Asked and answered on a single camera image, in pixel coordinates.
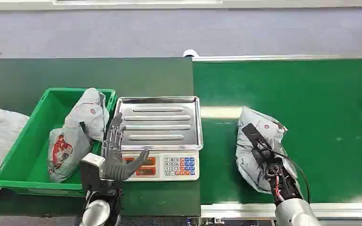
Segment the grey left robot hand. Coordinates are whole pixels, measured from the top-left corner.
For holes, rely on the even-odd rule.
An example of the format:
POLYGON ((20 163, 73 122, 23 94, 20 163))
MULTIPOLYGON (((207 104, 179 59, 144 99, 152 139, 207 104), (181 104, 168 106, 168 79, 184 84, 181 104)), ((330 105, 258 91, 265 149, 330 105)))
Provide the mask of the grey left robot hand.
POLYGON ((125 181, 130 178, 147 160, 149 150, 141 151, 139 156, 129 163, 123 161, 122 140, 126 127, 123 114, 116 114, 108 128, 107 137, 102 141, 102 156, 105 158, 105 178, 125 181))

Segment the dark right robot hand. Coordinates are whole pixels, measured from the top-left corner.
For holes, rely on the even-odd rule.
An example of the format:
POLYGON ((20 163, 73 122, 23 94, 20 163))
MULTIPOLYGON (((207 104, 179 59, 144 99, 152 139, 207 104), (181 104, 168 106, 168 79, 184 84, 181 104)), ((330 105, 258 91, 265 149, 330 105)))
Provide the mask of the dark right robot hand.
POLYGON ((284 170, 282 157, 286 159, 285 154, 276 152, 252 123, 243 127, 242 132, 252 145, 255 160, 264 170, 270 168, 271 174, 275 174, 275 170, 284 170))

